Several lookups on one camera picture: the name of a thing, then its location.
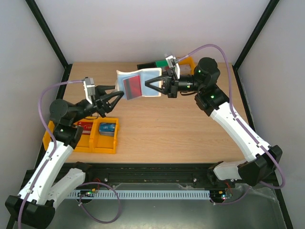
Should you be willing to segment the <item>cream leather card holder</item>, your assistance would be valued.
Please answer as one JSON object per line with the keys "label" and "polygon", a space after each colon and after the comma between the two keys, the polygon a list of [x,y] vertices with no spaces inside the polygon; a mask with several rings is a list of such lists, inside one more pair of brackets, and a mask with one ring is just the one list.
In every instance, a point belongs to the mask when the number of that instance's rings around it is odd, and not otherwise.
{"label": "cream leather card holder", "polygon": [[116,90],[123,91],[124,96],[123,98],[126,99],[125,89],[123,85],[123,80],[128,79],[130,77],[134,77],[139,75],[141,80],[141,89],[142,89],[142,96],[141,97],[160,97],[161,94],[155,90],[152,90],[145,86],[145,81],[155,78],[157,76],[161,76],[162,69],[161,68],[147,68],[141,69],[133,72],[121,72],[119,70],[116,71],[117,73],[117,81],[116,81]]}

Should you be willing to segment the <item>dark red striped card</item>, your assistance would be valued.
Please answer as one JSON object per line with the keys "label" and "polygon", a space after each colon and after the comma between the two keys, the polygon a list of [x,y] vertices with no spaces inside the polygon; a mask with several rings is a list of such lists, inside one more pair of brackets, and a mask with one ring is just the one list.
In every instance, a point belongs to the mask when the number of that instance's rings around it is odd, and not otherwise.
{"label": "dark red striped card", "polygon": [[124,79],[123,85],[127,100],[142,96],[141,80],[139,75]]}

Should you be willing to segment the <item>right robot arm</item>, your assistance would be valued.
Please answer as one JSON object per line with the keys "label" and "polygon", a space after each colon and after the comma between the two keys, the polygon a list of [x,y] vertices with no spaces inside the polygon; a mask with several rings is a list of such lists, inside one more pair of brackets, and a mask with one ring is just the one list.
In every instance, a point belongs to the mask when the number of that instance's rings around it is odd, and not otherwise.
{"label": "right robot arm", "polygon": [[170,57],[170,68],[161,76],[145,81],[145,86],[176,98],[178,93],[194,94],[200,110],[216,121],[235,141],[243,153],[244,160],[220,161],[209,169],[208,182],[213,187],[225,180],[243,180],[255,186],[276,170],[282,156],[278,145],[270,146],[238,114],[231,99],[217,86],[220,70],[216,61],[202,58],[192,75],[179,75],[179,65]]}

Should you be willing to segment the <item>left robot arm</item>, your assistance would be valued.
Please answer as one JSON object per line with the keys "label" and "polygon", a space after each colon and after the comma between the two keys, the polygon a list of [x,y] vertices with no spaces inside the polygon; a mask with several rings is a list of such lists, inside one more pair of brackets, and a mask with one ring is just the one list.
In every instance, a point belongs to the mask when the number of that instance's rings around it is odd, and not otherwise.
{"label": "left robot arm", "polygon": [[56,99],[50,105],[50,120],[55,127],[50,130],[45,125],[51,137],[45,155],[24,188],[18,195],[10,195],[5,202],[19,228],[22,224],[37,229],[47,228],[68,194],[84,183],[85,164],[71,168],[63,178],[55,181],[81,139],[83,127],[76,123],[94,113],[105,117],[124,96],[124,92],[116,91],[115,86],[91,85],[85,88],[85,92],[86,99],[76,104]]}

